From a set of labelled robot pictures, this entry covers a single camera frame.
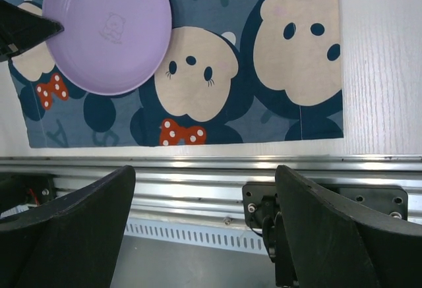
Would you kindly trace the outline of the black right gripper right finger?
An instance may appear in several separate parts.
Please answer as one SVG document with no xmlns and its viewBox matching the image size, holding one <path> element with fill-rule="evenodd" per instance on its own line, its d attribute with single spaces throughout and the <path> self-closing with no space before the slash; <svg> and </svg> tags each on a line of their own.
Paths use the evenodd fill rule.
<svg viewBox="0 0 422 288">
<path fill-rule="evenodd" d="M 275 185 L 300 287 L 420 287 L 421 225 L 336 194 L 285 165 Z"/>
</svg>

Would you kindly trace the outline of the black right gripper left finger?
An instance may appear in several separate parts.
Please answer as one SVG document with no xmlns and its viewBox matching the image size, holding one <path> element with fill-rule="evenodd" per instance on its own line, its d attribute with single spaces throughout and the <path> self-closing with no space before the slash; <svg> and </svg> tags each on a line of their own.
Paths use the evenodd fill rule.
<svg viewBox="0 0 422 288">
<path fill-rule="evenodd" d="M 1 220 L 2 287 L 109 287 L 135 191 L 129 165 Z"/>
</svg>

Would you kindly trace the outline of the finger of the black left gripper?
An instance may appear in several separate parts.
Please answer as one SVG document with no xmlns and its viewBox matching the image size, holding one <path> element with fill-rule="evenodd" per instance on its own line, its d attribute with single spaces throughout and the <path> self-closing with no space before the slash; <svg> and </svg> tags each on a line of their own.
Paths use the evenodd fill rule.
<svg viewBox="0 0 422 288">
<path fill-rule="evenodd" d="M 9 61 L 63 31 L 59 22 L 1 0 L 1 62 Z"/>
</svg>

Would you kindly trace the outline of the purple plastic plate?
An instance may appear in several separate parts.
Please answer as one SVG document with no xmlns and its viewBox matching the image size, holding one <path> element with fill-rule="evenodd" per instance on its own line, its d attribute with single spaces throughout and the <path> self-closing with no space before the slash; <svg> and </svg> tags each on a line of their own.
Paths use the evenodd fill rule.
<svg viewBox="0 0 422 288">
<path fill-rule="evenodd" d="M 76 86 L 125 94 L 160 66 L 171 36 L 169 0 L 43 0 L 43 15 L 64 30 L 47 47 Z"/>
</svg>

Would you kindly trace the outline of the blue cartoon placemat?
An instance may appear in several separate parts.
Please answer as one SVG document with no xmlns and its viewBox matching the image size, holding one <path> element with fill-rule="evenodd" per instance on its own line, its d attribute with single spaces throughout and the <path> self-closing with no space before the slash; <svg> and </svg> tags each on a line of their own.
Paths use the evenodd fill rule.
<svg viewBox="0 0 422 288">
<path fill-rule="evenodd" d="M 5 0 L 44 16 L 43 0 Z M 93 94 L 47 42 L 6 62 L 31 148 L 194 146 L 341 138 L 339 0 L 169 0 L 160 66 Z"/>
</svg>

